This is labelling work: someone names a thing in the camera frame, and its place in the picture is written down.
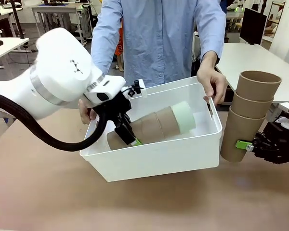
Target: brown paper cup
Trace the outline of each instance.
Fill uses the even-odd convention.
[[[239,116],[259,119],[266,115],[272,102],[273,99],[266,102],[247,100],[235,92],[231,108],[232,111]]]
[[[164,138],[180,134],[178,122],[171,107],[151,113],[131,123],[132,130],[142,144],[158,142]],[[114,131],[107,134],[108,145],[111,150],[131,147]]]
[[[263,123],[261,119],[250,119],[240,116],[229,109],[227,124],[223,135],[221,156],[230,162],[242,161],[246,150],[236,148],[237,140],[252,141]]]
[[[281,83],[281,78],[261,71],[244,71],[240,74],[236,93],[247,100],[270,101]]]

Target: wooden table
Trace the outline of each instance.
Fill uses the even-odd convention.
[[[40,124],[69,142],[87,129],[73,109]],[[53,149],[16,121],[0,138],[0,229],[289,231],[289,164],[249,154],[239,164],[107,183],[78,152]]]

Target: black cable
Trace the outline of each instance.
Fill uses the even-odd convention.
[[[28,65],[29,65],[29,67],[30,67],[29,56],[28,56],[28,52],[27,52],[27,49],[26,49],[26,47],[25,47],[25,46],[24,46],[24,49],[25,49],[25,51],[26,51],[27,60],[28,60]]]
[[[28,63],[19,63],[19,62],[11,62],[9,64],[25,64],[25,65],[28,65]]]
[[[78,142],[78,143],[66,143],[59,141],[49,135],[27,112],[23,107],[19,106],[12,100],[0,95],[0,108],[8,112],[9,114],[15,116],[20,122],[22,122],[36,137],[44,141],[46,144],[50,145],[59,150],[75,152],[82,149],[85,149],[95,143],[103,134],[107,119],[105,114],[99,115],[100,120],[97,123],[97,126],[93,132],[93,134],[87,139]]]
[[[91,5],[91,6],[93,7],[95,14],[97,15],[97,11],[96,11],[95,7],[93,5]]]
[[[126,92],[127,90],[133,90],[133,89],[143,89],[143,88],[133,86],[133,87],[130,87],[130,88],[125,89],[122,93]]]

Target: light blue shirt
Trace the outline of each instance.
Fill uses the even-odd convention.
[[[124,78],[151,87],[190,77],[196,23],[201,57],[221,57],[226,17],[220,0],[103,0],[91,56],[108,73],[123,20]]]

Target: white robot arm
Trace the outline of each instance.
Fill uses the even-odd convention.
[[[123,77],[104,76],[86,49],[63,28],[41,36],[37,48],[34,65],[15,79],[0,81],[0,108],[58,149],[77,151],[90,146],[101,136],[108,120],[116,124],[125,142],[131,142],[134,136],[126,115],[131,104],[126,96],[140,93],[143,82],[124,88]],[[36,122],[79,98],[100,116],[99,126],[88,140],[76,144],[58,141]]]
[[[123,77],[104,76],[86,49],[65,29],[37,41],[35,64],[10,81],[0,81],[0,94],[26,109],[36,120],[49,116],[85,94],[94,104],[112,99],[126,84]]]

